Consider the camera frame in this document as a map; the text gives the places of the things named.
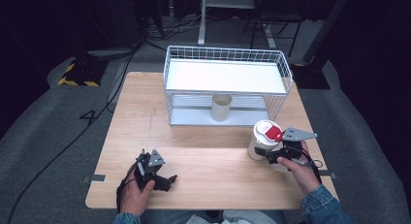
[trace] office chair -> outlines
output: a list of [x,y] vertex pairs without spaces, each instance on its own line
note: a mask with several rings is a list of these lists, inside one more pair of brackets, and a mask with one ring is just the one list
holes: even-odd
[[[244,29],[242,30],[244,33],[250,21],[254,20],[250,48],[253,48],[254,45],[257,23],[262,23],[263,26],[267,28],[269,28],[270,24],[281,24],[283,25],[282,28],[277,32],[277,34],[272,34],[272,38],[292,39],[293,42],[291,43],[290,51],[288,53],[288,56],[291,56],[303,20],[302,10],[304,5],[305,1],[303,0],[254,0],[253,15],[250,19],[248,19]],[[281,33],[289,23],[297,24],[294,36],[281,36]]]

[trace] desk leg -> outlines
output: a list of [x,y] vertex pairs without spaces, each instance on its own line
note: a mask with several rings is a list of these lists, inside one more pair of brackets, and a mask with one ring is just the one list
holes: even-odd
[[272,38],[271,30],[269,30],[269,24],[263,24],[264,34],[266,34],[267,42],[269,43],[270,49],[275,49],[277,46],[275,45],[275,41]]
[[206,0],[202,0],[202,22],[200,24],[198,45],[202,47],[206,41]]

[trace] hand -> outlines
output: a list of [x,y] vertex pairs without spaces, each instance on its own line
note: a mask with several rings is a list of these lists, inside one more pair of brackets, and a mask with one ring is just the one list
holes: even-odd
[[130,182],[127,183],[123,189],[123,194],[121,195],[120,212],[134,213],[137,216],[141,216],[145,211],[148,197],[154,188],[155,181],[149,181],[144,190],[141,191],[136,180],[134,179],[134,170],[130,173],[127,181]]
[[[301,145],[302,148],[308,152],[306,142],[301,141]],[[305,156],[302,156],[300,160],[307,161],[307,158]],[[279,164],[288,168],[293,173],[293,176],[296,179],[297,184],[299,185],[304,196],[320,186],[320,182],[318,181],[311,167],[308,168],[299,165],[283,157],[278,157],[277,161]]]

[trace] wire rack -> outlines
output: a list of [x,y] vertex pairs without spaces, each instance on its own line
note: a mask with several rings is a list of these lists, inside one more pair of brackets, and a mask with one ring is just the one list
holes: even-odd
[[[253,126],[261,119],[275,120],[292,85],[290,68],[279,50],[167,50],[164,86],[171,125]],[[233,96],[229,118],[223,122],[209,115],[211,97],[218,93]]]

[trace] white cylindrical container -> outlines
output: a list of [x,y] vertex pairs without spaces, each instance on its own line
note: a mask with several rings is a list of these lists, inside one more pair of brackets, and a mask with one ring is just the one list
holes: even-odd
[[281,127],[271,120],[260,120],[254,125],[253,134],[251,136],[251,141],[248,146],[248,154],[254,160],[263,160],[264,156],[256,154],[255,147],[264,149],[265,151],[272,151],[279,142],[272,140],[266,136],[266,132],[271,127],[277,127],[280,132],[282,132]]
[[230,113],[232,96],[228,94],[215,94],[212,96],[211,117],[215,121],[224,121]]

